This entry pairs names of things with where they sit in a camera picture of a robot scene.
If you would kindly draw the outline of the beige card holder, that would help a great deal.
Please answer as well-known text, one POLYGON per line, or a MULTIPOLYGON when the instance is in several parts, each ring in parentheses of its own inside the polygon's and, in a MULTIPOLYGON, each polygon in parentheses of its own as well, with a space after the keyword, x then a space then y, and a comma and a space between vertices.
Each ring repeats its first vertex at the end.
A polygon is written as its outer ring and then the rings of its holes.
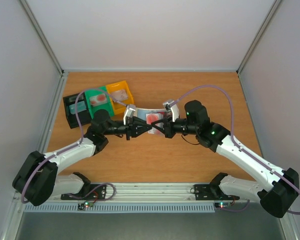
MULTIPOLYGON (((164 107, 163 108, 140 108, 136 107, 135 117, 138 117, 139 119, 142 119, 146 121, 148 125, 150 125, 152 122, 162 120, 163 118, 169 118, 171 117, 173 120, 177 119, 177 115, 173 113, 172 111, 167 111, 164 107)), ((162 128, 164 127, 164 124, 162 122, 155 124, 157 127, 162 128)), ((164 133, 160 132, 158 129, 152 127, 152 129, 147 131, 148 134, 152 135, 158 135, 158 136, 164 136, 164 133)))

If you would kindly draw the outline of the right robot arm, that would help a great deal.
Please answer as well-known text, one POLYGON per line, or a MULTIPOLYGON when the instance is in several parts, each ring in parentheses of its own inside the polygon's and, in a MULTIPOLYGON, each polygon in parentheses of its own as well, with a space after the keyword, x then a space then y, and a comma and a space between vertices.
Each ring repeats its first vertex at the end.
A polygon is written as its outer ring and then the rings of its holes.
POLYGON ((220 172, 209 183, 214 198, 236 196, 252 200, 276 218, 288 212, 299 196, 299 174, 294 169, 284 170, 245 147, 228 129, 212 122, 198 100, 185 104, 185 118, 178 118, 170 105, 165 107, 169 116, 151 123, 156 130, 170 139, 175 134, 195 135, 199 145, 229 159, 253 178, 244 180, 220 172))

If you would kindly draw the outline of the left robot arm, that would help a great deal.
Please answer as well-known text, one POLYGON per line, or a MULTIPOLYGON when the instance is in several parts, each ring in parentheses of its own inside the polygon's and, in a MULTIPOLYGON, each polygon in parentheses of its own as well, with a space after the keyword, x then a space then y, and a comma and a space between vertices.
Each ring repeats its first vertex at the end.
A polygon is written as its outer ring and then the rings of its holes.
POLYGON ((69 166, 100 153, 108 144, 106 135, 126 139, 136 138, 152 128, 143 119, 132 113, 123 121, 114 121, 109 113, 98 110, 91 120, 83 138, 54 152, 31 152, 12 182, 13 188, 21 194, 23 204, 43 204, 50 197, 67 194, 73 199, 86 199, 93 190, 91 182, 81 173, 74 172, 60 176, 69 166))

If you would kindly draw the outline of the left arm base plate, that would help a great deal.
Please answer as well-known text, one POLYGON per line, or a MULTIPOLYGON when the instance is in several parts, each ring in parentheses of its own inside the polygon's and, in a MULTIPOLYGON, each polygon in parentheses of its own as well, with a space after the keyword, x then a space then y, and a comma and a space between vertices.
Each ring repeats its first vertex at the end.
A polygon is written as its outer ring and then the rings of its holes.
POLYGON ((62 194, 60 199, 64 201, 94 201, 104 200, 106 198, 107 186, 104 184, 91 184, 87 192, 80 191, 79 193, 62 194))

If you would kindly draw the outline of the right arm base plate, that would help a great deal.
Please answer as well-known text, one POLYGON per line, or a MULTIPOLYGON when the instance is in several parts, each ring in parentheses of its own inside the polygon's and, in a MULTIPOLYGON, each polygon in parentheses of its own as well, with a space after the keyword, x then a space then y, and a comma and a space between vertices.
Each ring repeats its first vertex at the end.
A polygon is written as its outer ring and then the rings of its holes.
POLYGON ((190 192, 197 201, 232 201, 239 200, 236 195, 226 195, 219 188, 211 187, 210 184, 194 184, 190 192))

